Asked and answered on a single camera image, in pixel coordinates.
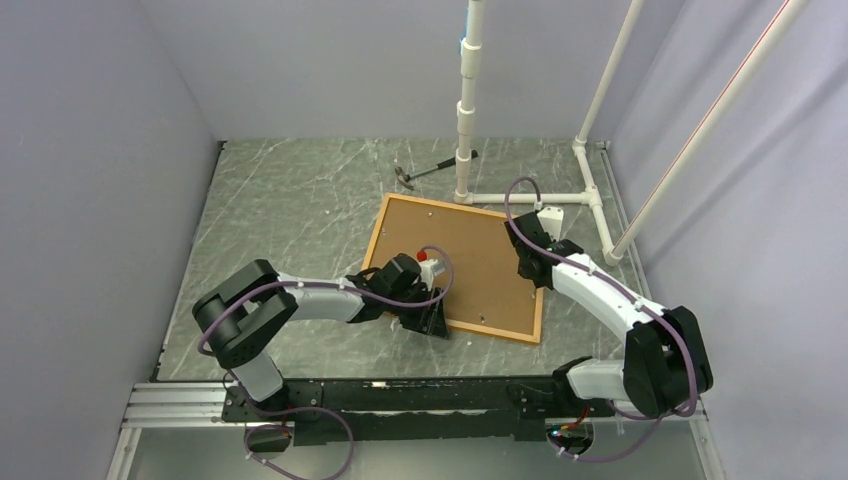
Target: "hammer handle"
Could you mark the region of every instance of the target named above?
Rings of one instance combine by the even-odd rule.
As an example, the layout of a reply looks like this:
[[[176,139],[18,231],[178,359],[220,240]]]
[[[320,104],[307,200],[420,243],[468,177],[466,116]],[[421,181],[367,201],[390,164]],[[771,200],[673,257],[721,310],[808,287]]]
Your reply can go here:
[[[477,150],[471,150],[471,158],[477,158]],[[444,162],[439,162],[436,164],[436,170],[441,170],[443,168],[448,168],[456,165],[456,156],[453,156]]]

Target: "white wall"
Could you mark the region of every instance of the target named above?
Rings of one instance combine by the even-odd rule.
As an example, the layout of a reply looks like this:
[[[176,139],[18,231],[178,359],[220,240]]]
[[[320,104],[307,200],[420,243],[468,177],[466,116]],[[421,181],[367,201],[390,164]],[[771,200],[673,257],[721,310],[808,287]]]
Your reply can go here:
[[[613,138],[634,214],[777,11],[689,0]],[[815,0],[638,238],[699,314],[730,478],[848,472],[848,4]]]
[[[135,0],[0,6],[0,477],[103,478],[215,142]]]
[[[142,0],[220,138],[452,136],[461,0]],[[477,131],[576,135],[630,0],[487,0]],[[610,138],[683,0],[648,0]]]

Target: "marble floor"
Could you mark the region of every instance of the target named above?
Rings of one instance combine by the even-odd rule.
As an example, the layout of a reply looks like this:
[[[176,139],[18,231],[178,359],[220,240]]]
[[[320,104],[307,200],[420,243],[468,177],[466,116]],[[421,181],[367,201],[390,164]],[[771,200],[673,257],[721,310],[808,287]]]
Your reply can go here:
[[[278,270],[313,278],[356,273],[383,194],[412,193],[450,201],[453,170],[416,181],[415,192],[393,173],[414,172],[453,156],[455,139],[258,139],[229,141],[221,153],[165,340],[158,378],[218,379],[214,359],[195,350],[200,330],[191,306],[255,258]],[[579,192],[582,177],[571,140],[481,138],[473,148],[469,188],[502,193],[517,176],[538,180],[543,192]],[[599,152],[589,149],[595,181],[613,238],[621,235],[619,207]],[[527,187],[519,191],[528,192]],[[502,210],[499,205],[485,208]],[[527,211],[516,207],[520,213]],[[563,230],[601,265],[591,212],[565,206]],[[504,261],[514,262],[514,258]],[[607,268],[641,292],[626,256]],[[391,378],[549,374],[582,355],[619,358],[622,347],[595,318],[561,295],[545,297],[542,342],[524,345],[467,332],[441,340],[390,328],[389,319],[347,325],[332,320],[287,324],[268,351],[287,377]]]

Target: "vertical pipe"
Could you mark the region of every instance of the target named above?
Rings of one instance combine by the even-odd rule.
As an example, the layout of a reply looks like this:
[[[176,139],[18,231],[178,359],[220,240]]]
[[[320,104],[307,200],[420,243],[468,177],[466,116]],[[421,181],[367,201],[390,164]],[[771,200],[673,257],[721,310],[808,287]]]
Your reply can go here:
[[[630,2],[630,8],[627,10],[627,16],[624,17],[624,23],[621,25],[621,30],[618,32],[618,38],[615,40],[615,45],[612,47],[610,58],[607,60],[607,66],[604,68],[604,73],[601,75],[601,81],[598,83],[598,89],[595,91],[595,98],[592,99],[592,104],[589,106],[589,111],[586,113],[586,119],[583,121],[583,128],[577,135],[577,142],[580,144],[586,143],[586,137],[589,136],[589,130],[592,129],[592,124],[595,123],[595,117],[598,116],[598,110],[601,108],[601,103],[607,94],[610,82],[615,75],[615,70],[618,64],[621,63],[621,57],[624,55],[624,48],[627,47],[627,42],[630,40],[630,33],[633,31],[633,26],[636,25],[636,19],[639,18],[639,12],[642,10],[643,0],[633,0]]]
[[[783,2],[780,10],[771,19],[771,22],[769,22],[766,29],[760,35],[760,38],[757,39],[751,51],[748,52],[748,55],[742,60],[736,72],[730,77],[724,89],[719,93],[718,98],[710,106],[710,109],[707,110],[704,118],[695,127],[695,131],[686,140],[683,148],[671,162],[671,165],[665,171],[657,186],[648,195],[648,199],[642,205],[642,208],[639,209],[639,212],[636,213],[636,216],[633,217],[633,221],[627,226],[627,229],[615,244],[615,247],[609,255],[605,255],[608,257],[606,258],[607,263],[614,262],[611,263],[614,265],[621,260],[624,251],[627,250],[627,247],[630,246],[633,239],[642,230],[645,221],[650,218],[651,212],[653,212],[656,205],[668,190],[668,186],[680,175],[694,153],[698,151],[704,140],[709,137],[710,132],[712,132],[722,115],[733,104],[757,70],[759,70],[760,65],[762,65],[768,54],[774,49],[777,42],[783,37],[795,19],[798,18],[801,11],[807,6],[808,1],[785,0]]]
[[[601,201],[601,194],[598,192],[598,186],[595,185],[595,179],[592,177],[592,172],[589,170],[589,159],[586,158],[586,147],[583,145],[572,145],[574,156],[577,157],[577,163],[580,165],[580,171],[583,172],[583,180],[586,182],[586,190],[583,195],[586,196],[586,204],[592,210],[592,216],[595,218],[595,225],[598,227],[598,236],[601,239],[601,252],[607,254],[612,250],[612,236],[609,233],[609,224],[607,217],[604,215],[604,203]]]
[[[456,105],[459,143],[456,149],[456,191],[454,201],[471,203],[468,192],[468,173],[471,170],[471,137],[474,136],[474,101],[477,88],[477,72],[480,68],[482,44],[483,1],[468,1],[468,18],[465,23],[465,38],[462,39],[462,97]]]

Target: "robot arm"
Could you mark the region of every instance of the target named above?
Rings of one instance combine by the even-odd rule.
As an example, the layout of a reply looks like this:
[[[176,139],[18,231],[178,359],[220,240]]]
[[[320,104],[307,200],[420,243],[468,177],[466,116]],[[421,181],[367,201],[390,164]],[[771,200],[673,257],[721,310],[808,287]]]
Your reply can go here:
[[[271,339],[287,322],[308,319],[332,319],[360,323],[392,313],[400,324],[426,335],[448,338],[441,300],[427,307],[406,308],[438,296],[435,278],[445,271],[441,259],[421,261],[400,254],[383,268],[372,268],[333,281],[298,278],[277,273],[267,260],[255,260],[203,296],[192,308],[192,315],[206,334],[212,324],[239,299],[265,285],[288,283],[295,288],[268,289],[251,298],[249,309],[243,305],[208,332],[208,344],[218,364],[244,385],[251,398],[262,402],[283,389],[283,377],[265,351]],[[312,287],[329,284],[339,288]],[[358,290],[393,300],[395,305],[348,290]]]
[[[546,228],[539,212],[513,221],[534,244],[568,259],[563,263],[539,254],[506,222],[519,258],[519,275],[532,280],[536,287],[574,299],[624,345],[624,360],[583,357],[554,372],[555,379],[574,396],[628,401],[651,418],[671,412],[689,397],[683,353],[668,331],[642,307],[661,315],[683,338],[694,365],[697,391],[703,393],[712,387],[712,371],[692,312],[685,307],[668,309],[612,280],[582,248],[569,240],[556,241],[559,232]]]

